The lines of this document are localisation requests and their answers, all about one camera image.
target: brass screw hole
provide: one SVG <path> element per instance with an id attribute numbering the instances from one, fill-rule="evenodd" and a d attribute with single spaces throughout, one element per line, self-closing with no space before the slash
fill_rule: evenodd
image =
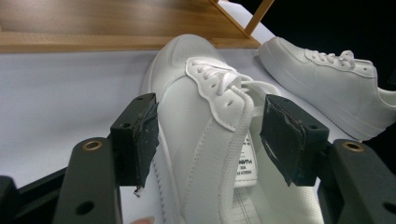
<path id="1" fill-rule="evenodd" d="M 90 141 L 90 142 L 85 143 L 82 146 L 82 149 L 84 149 L 86 151 L 93 151 L 93 150 L 98 149 L 101 146 L 102 146 L 102 142 L 101 141 L 94 140 L 94 141 Z"/>
<path id="2" fill-rule="evenodd" d="M 343 144 L 343 146 L 346 149 L 349 149 L 349 150 L 354 151 L 354 152 L 363 152 L 364 151 L 363 147 L 361 147 L 360 145 L 357 145 L 356 143 L 352 143 L 352 142 L 345 142 Z"/>

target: white leather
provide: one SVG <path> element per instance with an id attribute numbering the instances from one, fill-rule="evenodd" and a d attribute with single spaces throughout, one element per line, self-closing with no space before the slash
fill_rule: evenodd
<path id="1" fill-rule="evenodd" d="M 195 43 L 199 46 L 197 52 L 186 51 L 196 50 L 191 47 Z M 161 144 L 158 150 L 161 152 L 155 156 L 154 166 L 159 179 L 164 223 L 267 223 L 267 220 L 284 220 L 283 213 L 288 212 L 295 217 L 290 219 L 295 223 L 322 223 L 318 202 L 310 200 L 313 190 L 307 190 L 310 194 L 306 195 L 297 193 L 290 200 L 290 194 L 300 190 L 286 193 L 288 188 L 283 180 L 277 181 L 283 188 L 265 192 L 279 195 L 282 200 L 270 197 L 272 201 L 261 201 L 268 195 L 256 195 L 259 200 L 253 199 L 255 195 L 250 188 L 262 189 L 261 184 L 237 189 L 239 197 L 234 200 L 236 170 L 244 139 L 251 127 L 254 106 L 262 110 L 265 94 L 278 94 L 278 90 L 241 75 L 236 82 L 229 83 L 223 94 L 218 95 L 212 84 L 219 84 L 224 77 L 213 74 L 205 79 L 204 74 L 192 64 L 191 57 L 203 55 L 220 66 L 225 64 L 201 37 L 182 35 L 175 38 L 153 61 L 142 86 L 142 93 L 153 91 L 160 96 Z M 252 139 L 257 141 L 259 132 L 254 130 L 253 134 L 255 137 Z M 271 184 L 271 178 L 262 175 L 258 182 Z M 269 204 L 272 203 L 291 209 L 280 213 L 278 209 L 271 208 Z M 313 206 L 316 210 L 309 213 L 304 208 L 300 209 L 301 205 Z"/>
<path id="2" fill-rule="evenodd" d="M 211 88 L 214 84 L 219 85 L 219 78 L 212 77 L 205 79 L 197 70 L 198 66 L 192 63 L 199 58 L 189 58 L 186 61 L 186 73 L 191 77 L 197 87 L 199 94 L 205 98 L 210 105 L 212 116 L 224 128 L 235 131 L 239 124 L 239 119 L 242 116 L 244 108 L 244 100 L 235 94 L 232 90 L 224 92 L 221 96 L 217 95 L 217 88 Z"/>
<path id="3" fill-rule="evenodd" d="M 396 121 L 396 92 L 377 87 L 376 69 L 369 61 L 352 64 L 335 57 L 331 63 L 280 37 L 265 42 L 259 54 L 277 82 L 354 138 L 369 140 Z"/>

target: sneaker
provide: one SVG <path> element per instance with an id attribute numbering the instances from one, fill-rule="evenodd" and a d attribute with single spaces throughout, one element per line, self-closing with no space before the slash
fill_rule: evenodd
<path id="1" fill-rule="evenodd" d="M 313 189 L 288 187 L 259 137 L 264 97 L 276 87 L 181 35 L 158 53 L 141 92 L 159 101 L 153 164 L 164 223 L 323 222 Z"/>
<path id="2" fill-rule="evenodd" d="M 369 140 L 396 121 L 396 91 L 379 89 L 373 64 L 354 59 L 350 50 L 335 56 L 274 37 L 259 54 L 280 85 L 356 139 Z"/>

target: shoe upper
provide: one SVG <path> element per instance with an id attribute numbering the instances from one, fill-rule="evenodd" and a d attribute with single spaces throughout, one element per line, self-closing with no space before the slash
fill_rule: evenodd
<path id="1" fill-rule="evenodd" d="M 396 121 L 396 92 L 379 89 L 373 64 L 354 59 L 350 50 L 335 56 L 274 37 L 261 46 L 260 55 L 282 86 L 355 138 L 368 140 Z"/>
<path id="2" fill-rule="evenodd" d="M 259 137 L 262 123 L 256 119 L 252 125 L 251 121 L 262 118 L 265 95 L 279 94 L 276 87 L 239 74 L 201 37 L 181 35 L 154 59 L 142 92 L 155 92 L 159 101 L 164 153 L 157 152 L 162 157 L 156 155 L 154 166 L 165 223 L 246 223 L 246 216 L 260 217 L 262 223 L 322 223 L 313 191 L 288 188 L 266 154 L 258 158 L 265 170 L 259 170 L 258 182 L 266 183 L 267 189 L 261 184 L 234 189 L 249 128 L 255 127 L 251 140 L 265 153 Z M 250 196 L 253 203 L 248 203 L 247 192 L 255 195 Z M 288 207 L 287 215 L 283 206 Z M 255 209 L 260 210 L 254 216 Z"/>
<path id="3" fill-rule="evenodd" d="M 221 87 L 234 72 L 206 40 L 182 35 L 147 73 L 144 85 L 158 95 L 179 213 L 188 223 L 230 223 L 232 217 L 233 182 L 253 112 L 239 88 Z"/>

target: wooden shelf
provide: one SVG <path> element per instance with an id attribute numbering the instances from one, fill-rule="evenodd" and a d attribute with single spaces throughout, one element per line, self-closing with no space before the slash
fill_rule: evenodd
<path id="1" fill-rule="evenodd" d="M 160 49 L 182 34 L 260 45 L 212 0 L 0 1 L 0 52 Z"/>

